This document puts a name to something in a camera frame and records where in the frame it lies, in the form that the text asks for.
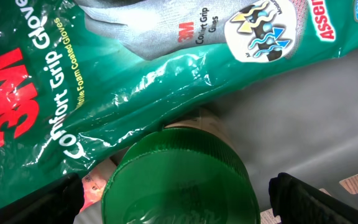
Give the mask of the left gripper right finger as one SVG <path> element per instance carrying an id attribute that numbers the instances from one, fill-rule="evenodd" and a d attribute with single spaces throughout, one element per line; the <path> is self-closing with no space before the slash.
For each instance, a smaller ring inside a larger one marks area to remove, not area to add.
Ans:
<path id="1" fill-rule="evenodd" d="M 358 224 L 358 210 L 287 173 L 270 179 L 274 216 L 282 224 Z"/>

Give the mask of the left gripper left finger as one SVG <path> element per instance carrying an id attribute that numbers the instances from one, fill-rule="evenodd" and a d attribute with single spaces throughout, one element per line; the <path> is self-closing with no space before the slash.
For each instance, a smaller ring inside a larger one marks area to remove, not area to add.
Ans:
<path id="1" fill-rule="evenodd" d="M 72 224 L 85 203 L 81 177 L 64 177 L 0 208 L 1 224 Z"/>

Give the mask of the green lid spice jar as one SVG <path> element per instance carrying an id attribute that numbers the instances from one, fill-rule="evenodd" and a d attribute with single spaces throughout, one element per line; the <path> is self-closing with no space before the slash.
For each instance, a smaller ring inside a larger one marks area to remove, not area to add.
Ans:
<path id="1" fill-rule="evenodd" d="M 104 223 L 259 223 L 244 163 L 198 108 L 133 144 L 101 199 Z"/>

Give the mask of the green 3M gloves package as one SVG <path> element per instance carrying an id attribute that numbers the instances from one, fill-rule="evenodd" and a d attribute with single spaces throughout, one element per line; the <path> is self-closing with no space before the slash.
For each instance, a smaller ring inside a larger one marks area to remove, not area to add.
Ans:
<path id="1" fill-rule="evenodd" d="M 358 48 L 358 0 L 0 1 L 0 208 L 188 108 Z"/>

